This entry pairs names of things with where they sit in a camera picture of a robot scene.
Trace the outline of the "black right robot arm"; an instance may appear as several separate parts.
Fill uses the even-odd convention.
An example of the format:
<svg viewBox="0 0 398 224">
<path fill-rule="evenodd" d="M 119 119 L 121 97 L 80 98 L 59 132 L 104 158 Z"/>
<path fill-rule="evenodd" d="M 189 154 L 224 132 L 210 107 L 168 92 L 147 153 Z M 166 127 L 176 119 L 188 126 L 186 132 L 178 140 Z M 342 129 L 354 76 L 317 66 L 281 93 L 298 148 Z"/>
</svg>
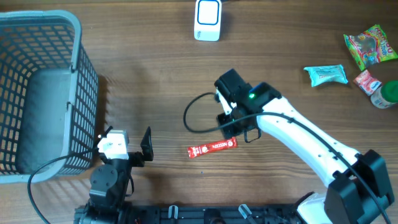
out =
<svg viewBox="0 0 398 224">
<path fill-rule="evenodd" d="M 251 86 L 231 69 L 215 81 L 224 112 L 218 115 L 229 137 L 257 129 L 278 139 L 319 176 L 326 193 L 310 193 L 297 205 L 306 223 L 371 223 L 386 216 L 394 193 L 380 154 L 362 154 L 302 116 L 268 83 Z"/>
</svg>

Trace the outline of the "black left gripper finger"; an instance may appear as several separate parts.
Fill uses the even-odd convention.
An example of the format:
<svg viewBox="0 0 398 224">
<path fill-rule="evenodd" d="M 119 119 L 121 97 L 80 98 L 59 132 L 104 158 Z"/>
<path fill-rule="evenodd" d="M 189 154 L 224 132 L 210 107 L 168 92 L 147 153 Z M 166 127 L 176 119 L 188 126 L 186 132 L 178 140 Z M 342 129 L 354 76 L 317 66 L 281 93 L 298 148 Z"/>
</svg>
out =
<svg viewBox="0 0 398 224">
<path fill-rule="evenodd" d="M 103 134 L 100 134 L 100 135 L 98 136 L 97 140 L 94 142 L 94 148 L 97 148 L 97 147 L 98 147 L 98 144 L 100 143 L 100 141 L 101 141 L 102 139 L 106 138 L 107 135 L 108 135 L 108 133 L 109 133 L 112 129 L 113 129 L 113 127 L 112 127 L 112 126 L 109 126 L 109 127 L 104 131 Z"/>
<path fill-rule="evenodd" d="M 150 126 L 147 127 L 146 132 L 141 141 L 141 149 L 143 159 L 145 161 L 153 161 L 154 159 L 154 152 L 152 148 L 152 138 L 151 138 L 151 128 Z"/>
</svg>

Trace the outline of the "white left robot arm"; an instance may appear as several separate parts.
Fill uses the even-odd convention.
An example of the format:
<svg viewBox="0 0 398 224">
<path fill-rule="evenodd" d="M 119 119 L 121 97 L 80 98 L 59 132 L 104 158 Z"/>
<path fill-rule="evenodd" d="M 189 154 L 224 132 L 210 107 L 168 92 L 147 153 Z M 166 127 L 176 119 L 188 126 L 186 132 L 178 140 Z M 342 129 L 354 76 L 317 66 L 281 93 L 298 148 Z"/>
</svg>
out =
<svg viewBox="0 0 398 224">
<path fill-rule="evenodd" d="M 103 165 L 90 176 L 91 189 L 86 205 L 75 210 L 74 223 L 142 223 L 140 211 L 125 198 L 131 186 L 134 191 L 132 168 L 144 167 L 154 159 L 151 128 L 148 127 L 140 143 L 141 150 L 127 150 L 129 138 L 126 131 L 109 128 L 99 139 L 98 152 Z"/>
</svg>

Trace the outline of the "green gummy candy bag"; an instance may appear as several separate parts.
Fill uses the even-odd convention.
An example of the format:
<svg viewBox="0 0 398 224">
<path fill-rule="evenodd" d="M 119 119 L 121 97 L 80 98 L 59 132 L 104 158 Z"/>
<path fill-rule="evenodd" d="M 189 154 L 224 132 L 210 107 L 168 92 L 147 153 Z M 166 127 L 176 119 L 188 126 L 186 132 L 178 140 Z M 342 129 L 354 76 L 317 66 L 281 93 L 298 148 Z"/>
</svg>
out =
<svg viewBox="0 0 398 224">
<path fill-rule="evenodd" d="M 361 71 L 374 64 L 397 59 L 386 33 L 375 24 L 359 35 L 343 35 L 345 44 Z"/>
</svg>

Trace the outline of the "light teal tissue pack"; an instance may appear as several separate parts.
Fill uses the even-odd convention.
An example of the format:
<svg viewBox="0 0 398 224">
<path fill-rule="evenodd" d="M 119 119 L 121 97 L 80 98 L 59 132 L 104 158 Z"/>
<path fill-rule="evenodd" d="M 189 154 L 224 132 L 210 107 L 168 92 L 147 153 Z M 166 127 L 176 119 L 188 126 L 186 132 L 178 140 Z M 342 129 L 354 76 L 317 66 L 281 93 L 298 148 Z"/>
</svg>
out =
<svg viewBox="0 0 398 224">
<path fill-rule="evenodd" d="M 348 80 L 342 65 L 327 65 L 304 67 L 311 79 L 311 86 L 315 87 L 326 82 L 347 84 Z"/>
</svg>

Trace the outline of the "green lid white jar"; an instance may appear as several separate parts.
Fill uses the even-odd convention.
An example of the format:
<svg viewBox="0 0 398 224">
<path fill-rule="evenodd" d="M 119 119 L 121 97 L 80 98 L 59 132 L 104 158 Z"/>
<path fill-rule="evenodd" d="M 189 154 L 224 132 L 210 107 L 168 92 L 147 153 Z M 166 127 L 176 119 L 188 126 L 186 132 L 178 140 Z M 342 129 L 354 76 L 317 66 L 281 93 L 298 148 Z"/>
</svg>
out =
<svg viewBox="0 0 398 224">
<path fill-rule="evenodd" d="M 377 108 L 386 109 L 397 104 L 397 97 L 397 80 L 392 80 L 371 95 L 371 103 Z"/>
</svg>

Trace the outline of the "red snack packet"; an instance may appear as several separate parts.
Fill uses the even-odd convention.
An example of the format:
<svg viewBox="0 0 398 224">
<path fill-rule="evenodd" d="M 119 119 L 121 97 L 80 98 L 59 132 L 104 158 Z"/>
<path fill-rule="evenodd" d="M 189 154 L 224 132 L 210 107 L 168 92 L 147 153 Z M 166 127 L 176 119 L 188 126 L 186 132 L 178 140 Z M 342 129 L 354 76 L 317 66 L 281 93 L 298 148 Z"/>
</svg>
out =
<svg viewBox="0 0 398 224">
<path fill-rule="evenodd" d="M 374 78 L 368 70 L 361 72 L 354 83 L 368 96 L 371 96 L 381 85 L 377 78 Z"/>
</svg>

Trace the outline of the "red coffee stick sachet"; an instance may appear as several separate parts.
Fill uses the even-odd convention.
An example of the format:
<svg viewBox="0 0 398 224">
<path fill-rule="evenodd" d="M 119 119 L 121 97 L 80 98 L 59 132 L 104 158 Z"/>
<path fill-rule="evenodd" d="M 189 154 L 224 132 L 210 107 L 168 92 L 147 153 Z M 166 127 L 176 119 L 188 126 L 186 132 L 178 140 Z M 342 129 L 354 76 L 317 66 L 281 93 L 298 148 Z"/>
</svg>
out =
<svg viewBox="0 0 398 224">
<path fill-rule="evenodd" d="M 196 157 L 203 156 L 205 154 L 213 153 L 216 151 L 222 151 L 225 149 L 232 149 L 238 146 L 236 138 L 225 139 L 222 141 L 212 142 L 209 144 L 202 144 L 199 146 L 192 146 L 187 148 L 188 157 L 194 159 Z"/>
</svg>

